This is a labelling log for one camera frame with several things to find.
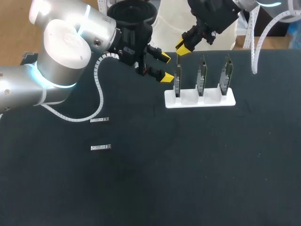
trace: small metal part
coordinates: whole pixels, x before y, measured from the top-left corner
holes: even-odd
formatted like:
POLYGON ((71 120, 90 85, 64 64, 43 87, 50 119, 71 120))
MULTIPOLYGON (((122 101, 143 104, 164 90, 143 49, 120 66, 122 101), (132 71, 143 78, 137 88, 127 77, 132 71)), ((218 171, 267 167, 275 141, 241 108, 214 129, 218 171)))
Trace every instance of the small metal part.
POLYGON ((206 65, 205 57, 203 56, 198 66, 197 88, 198 88, 199 97, 202 97, 204 95, 206 75, 207 75, 207 65, 206 65))
POLYGON ((99 41, 98 39, 94 40, 94 45, 95 46, 100 46, 101 45, 101 41, 99 41))
POLYGON ((90 122, 102 122, 102 121, 109 121, 109 117, 90 120, 90 122))
POLYGON ((108 149, 111 149, 111 145, 91 146, 91 151, 108 150, 108 149))
POLYGON ((174 73, 174 91, 175 97, 180 97, 181 95, 181 65, 177 65, 177 70, 174 73))
POLYGON ((181 65, 181 56, 177 54, 177 65, 181 65))
POLYGON ((230 56, 228 55, 226 57, 225 67, 222 70, 221 79, 220 79, 220 88, 223 96, 227 95, 232 73, 233 73, 233 63, 232 60, 230 59, 230 56))
POLYGON ((28 55, 33 56, 34 53, 32 53, 32 52, 24 52, 24 54, 23 54, 23 56, 22 56, 23 59, 26 59, 28 55))

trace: slotted stand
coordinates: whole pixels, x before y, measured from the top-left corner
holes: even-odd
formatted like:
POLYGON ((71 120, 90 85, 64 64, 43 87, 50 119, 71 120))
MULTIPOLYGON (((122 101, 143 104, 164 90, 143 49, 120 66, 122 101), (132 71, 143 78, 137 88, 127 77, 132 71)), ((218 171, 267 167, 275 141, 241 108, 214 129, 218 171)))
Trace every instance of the slotted stand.
POLYGON ((229 88, 227 95, 223 96, 220 84, 217 88, 204 89, 204 95, 199 97, 198 88, 182 89, 181 96, 175 96, 175 89, 165 91, 166 108, 186 108, 186 107, 219 107, 234 106, 236 104, 232 89, 229 88))
POLYGON ((182 70, 178 57, 177 70, 174 74, 174 89, 164 92, 166 108, 234 106, 236 101, 232 89, 229 88, 232 72, 233 63, 230 56, 227 56, 217 88, 206 89, 207 65, 203 56, 198 68, 195 89, 181 90, 182 70))

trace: robotic arm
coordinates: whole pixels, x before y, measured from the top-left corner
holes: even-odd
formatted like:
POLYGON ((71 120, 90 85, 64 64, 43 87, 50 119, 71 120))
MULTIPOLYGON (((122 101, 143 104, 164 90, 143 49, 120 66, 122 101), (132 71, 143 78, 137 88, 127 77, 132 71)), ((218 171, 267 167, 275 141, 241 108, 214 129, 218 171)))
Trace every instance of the robotic arm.
MULTIPOLYGON (((179 55, 192 52, 203 38, 212 44, 215 34, 231 25, 241 10, 251 11, 259 4, 255 0, 188 0, 188 3, 197 25, 182 35, 176 47, 179 55)), ((133 40, 124 39, 120 44, 122 35, 116 21, 80 0, 33 0, 29 18, 43 32, 41 52, 34 64, 0 67, 0 114, 24 106, 59 104, 66 100, 86 68, 91 51, 102 54, 113 49, 120 60, 129 65, 144 52, 157 58, 165 55, 150 46, 141 47, 140 55, 127 51, 128 43, 133 40), (125 52, 119 52, 120 46, 130 58, 125 52)), ((138 64, 140 74, 148 71, 157 80, 166 76, 144 67, 143 59, 138 60, 138 64)))
POLYGON ((254 0, 188 0, 188 4, 197 25, 182 34, 176 45, 180 56, 191 53, 202 39, 212 45, 216 33, 221 34, 236 21, 240 11, 252 11, 257 6, 254 0))

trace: white cylinder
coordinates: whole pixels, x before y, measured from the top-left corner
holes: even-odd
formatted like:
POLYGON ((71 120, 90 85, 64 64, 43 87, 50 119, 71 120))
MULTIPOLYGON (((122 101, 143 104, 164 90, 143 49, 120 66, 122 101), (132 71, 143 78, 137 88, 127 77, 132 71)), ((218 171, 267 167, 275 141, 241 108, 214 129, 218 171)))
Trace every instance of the white cylinder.
POLYGON ((55 87, 74 85, 91 58, 87 42, 63 20, 52 20, 44 31, 37 68, 55 87))

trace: wooden surface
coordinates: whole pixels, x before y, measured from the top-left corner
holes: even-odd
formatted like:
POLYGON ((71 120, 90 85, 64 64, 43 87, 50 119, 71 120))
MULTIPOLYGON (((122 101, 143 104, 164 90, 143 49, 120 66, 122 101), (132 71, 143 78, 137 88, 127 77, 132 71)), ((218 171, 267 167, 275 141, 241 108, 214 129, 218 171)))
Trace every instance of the wooden surface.
MULTIPOLYGON (((39 52, 41 31, 29 22, 32 0, 0 0, 0 65, 17 65, 25 51, 39 52)), ((98 8, 97 0, 84 0, 98 8)), ((236 49, 241 49, 244 37, 239 36, 236 49)), ((264 48, 287 48, 286 37, 267 38, 264 48)))
MULTIPOLYGON (((245 36, 237 36, 236 38, 236 44, 234 49, 242 49, 245 42, 245 36)), ((257 42, 259 40, 259 37, 255 37, 255 46, 257 45, 257 42)), ((286 37, 267 37, 264 40, 262 48, 264 49, 285 49, 288 48, 288 45, 291 41, 291 38, 289 36, 286 37)))

